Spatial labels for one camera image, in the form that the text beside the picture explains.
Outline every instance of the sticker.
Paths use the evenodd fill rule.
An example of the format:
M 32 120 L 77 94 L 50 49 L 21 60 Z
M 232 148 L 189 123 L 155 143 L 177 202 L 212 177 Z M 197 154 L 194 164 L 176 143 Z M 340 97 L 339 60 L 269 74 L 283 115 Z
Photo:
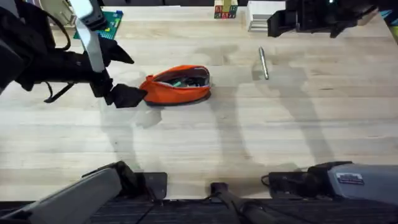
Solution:
M 361 174 L 354 173 L 336 173 L 336 177 L 341 184 L 357 184 L 364 185 L 364 181 Z

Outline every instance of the pen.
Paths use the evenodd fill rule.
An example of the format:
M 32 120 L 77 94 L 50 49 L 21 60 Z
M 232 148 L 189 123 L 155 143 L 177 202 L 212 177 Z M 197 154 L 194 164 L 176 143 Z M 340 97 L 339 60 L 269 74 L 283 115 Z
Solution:
M 260 58 L 261 58 L 261 63 L 262 63 L 262 70 L 264 71 L 264 76 L 267 80 L 267 79 L 269 79 L 268 69 L 267 69 L 267 64 L 266 64 L 266 56 L 264 55 L 264 49 L 262 47 L 259 48 L 259 53 L 260 53 Z

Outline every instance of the cable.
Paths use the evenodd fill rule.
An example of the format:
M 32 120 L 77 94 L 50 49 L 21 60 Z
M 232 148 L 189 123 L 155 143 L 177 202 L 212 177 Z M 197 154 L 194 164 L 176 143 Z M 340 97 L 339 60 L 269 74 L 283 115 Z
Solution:
M 313 222 L 313 221 L 309 221 L 309 220 L 306 220 L 306 219 L 304 219 L 304 218 L 302 218 L 302 217 L 300 217 L 300 216 L 298 216 L 298 215 L 294 215 L 294 214 L 291 214 L 291 213 L 289 213 L 289 212 L 283 212 L 282 210 L 279 210 L 279 209 L 276 209 L 276 208 L 273 208 L 273 207 L 271 207 L 270 205 L 268 205 L 268 204 L 266 204 L 266 203 L 264 203 L 264 202 L 262 202 L 262 201 L 259 201 L 259 200 L 255 200 L 255 201 L 248 201 L 248 202 L 245 202 L 245 203 L 254 203 L 254 202 L 259 202 L 259 204 L 256 204 L 257 206 L 258 205 L 262 205 L 262 206 L 260 206 L 260 208 L 261 208 L 261 210 L 263 210 L 264 212 L 266 212 L 266 210 L 263 208 L 263 206 L 264 207 L 267 207 L 267 208 L 269 208 L 269 209 L 271 209 L 271 210 L 273 210 L 273 211 L 275 211 L 275 212 L 277 212 L 277 213 L 281 213 L 281 214 L 283 214 L 283 215 L 285 215 L 285 216 L 288 216 L 288 217 L 291 217 L 291 218 L 296 218 L 296 219 L 298 219 L 298 220 L 300 220 L 300 221 L 303 221 L 303 222 L 306 222 L 306 223 L 310 223 L 310 224 L 319 224 L 319 223 L 317 223 L 317 222 Z
M 64 46 L 64 47 L 62 47 L 60 49 L 61 50 L 68 50 L 70 48 L 70 38 L 69 38 L 67 30 L 64 28 L 62 23 L 57 18 L 55 18 L 53 15 L 51 15 L 50 13 L 44 11 L 43 9 L 42 9 L 42 12 L 44 12 L 44 14 L 46 14 L 49 18 L 51 18 L 54 21 L 54 23 L 61 29 L 63 34 L 65 34 L 65 37 L 67 38 L 67 44 L 66 44 L 66 46 Z
M 156 204 L 151 206 L 144 214 L 142 214 L 141 217 L 136 221 L 136 224 L 139 224 L 148 215 L 148 213 L 154 209 L 155 206 Z
M 263 175 L 263 176 L 261 177 L 261 183 L 262 183 L 264 186 L 269 187 L 269 184 L 266 183 L 266 182 L 264 181 L 265 178 L 268 178 L 268 175 Z

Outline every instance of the wooden tabletop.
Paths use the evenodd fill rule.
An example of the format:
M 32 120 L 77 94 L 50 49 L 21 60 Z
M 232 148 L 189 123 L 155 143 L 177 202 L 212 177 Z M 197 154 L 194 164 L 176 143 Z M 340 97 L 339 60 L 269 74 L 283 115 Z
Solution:
M 267 197 L 260 176 L 271 171 L 328 161 L 397 164 L 398 48 L 379 16 L 336 39 L 274 39 L 245 31 L 243 7 L 228 20 L 214 20 L 212 7 L 105 11 L 120 9 L 116 40 L 136 63 L 113 62 L 115 82 L 138 86 L 170 67 L 204 65 L 212 97 L 117 110 L 85 84 L 48 105 L 44 84 L 28 93 L 13 83 L 0 97 L 0 200 L 41 198 L 121 159 L 136 171 L 168 173 L 168 198 L 204 197 L 216 181 L 240 196 Z M 65 44 L 60 32 L 55 38 Z M 82 51 L 79 40 L 72 46 Z

